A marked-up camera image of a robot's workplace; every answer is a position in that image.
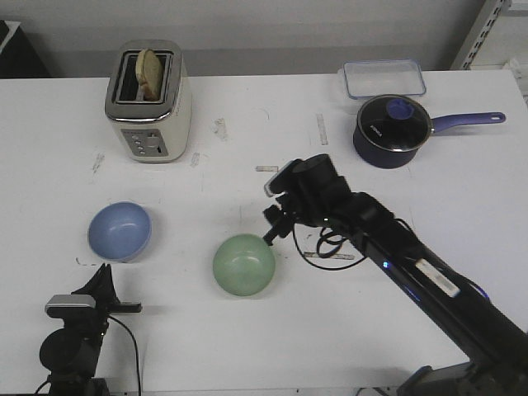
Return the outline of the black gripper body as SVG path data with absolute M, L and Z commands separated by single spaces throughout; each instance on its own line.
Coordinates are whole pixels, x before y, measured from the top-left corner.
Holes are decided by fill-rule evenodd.
M 293 169 L 291 181 L 288 190 L 278 194 L 277 201 L 285 210 L 297 211 L 298 224 L 323 226 L 328 216 L 351 198 L 346 179 L 337 174 L 326 153 L 302 160 Z
M 120 301 L 113 286 L 100 286 L 91 291 L 83 287 L 71 295 L 82 297 L 85 302 L 88 297 L 91 298 L 87 308 L 75 309 L 70 320 L 70 327 L 75 330 L 107 330 L 112 314 L 138 314 L 143 309 L 140 302 Z

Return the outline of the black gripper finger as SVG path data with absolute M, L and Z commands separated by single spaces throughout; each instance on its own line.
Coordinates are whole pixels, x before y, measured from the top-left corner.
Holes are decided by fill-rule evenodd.
M 111 265 L 103 263 L 84 286 L 86 294 L 114 294 Z
M 271 226 L 270 230 L 263 236 L 263 240 L 268 246 L 272 246 L 276 238 L 286 238 L 293 233 L 297 220 L 296 210 L 285 210 L 278 205 L 271 205 L 263 211 L 263 214 Z

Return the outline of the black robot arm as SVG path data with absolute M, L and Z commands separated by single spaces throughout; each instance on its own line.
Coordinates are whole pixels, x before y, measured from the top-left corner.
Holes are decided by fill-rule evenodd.
M 399 395 L 525 395 L 527 335 L 472 281 L 424 245 L 401 219 L 365 192 L 353 192 L 323 153 L 287 163 L 266 185 L 267 244 L 296 224 L 329 228 L 373 261 L 459 347 L 469 362 L 423 366 Z
M 111 266 L 106 263 L 80 289 L 51 297 L 45 313 L 62 320 L 63 326 L 47 336 L 40 346 L 40 363 L 49 374 L 35 394 L 48 385 L 49 395 L 109 395 L 106 379 L 97 378 L 96 371 L 110 321 L 118 323 L 131 337 L 138 394 L 142 394 L 137 341 L 131 330 L 115 317 L 138 314 L 141 310 L 140 303 L 119 300 Z

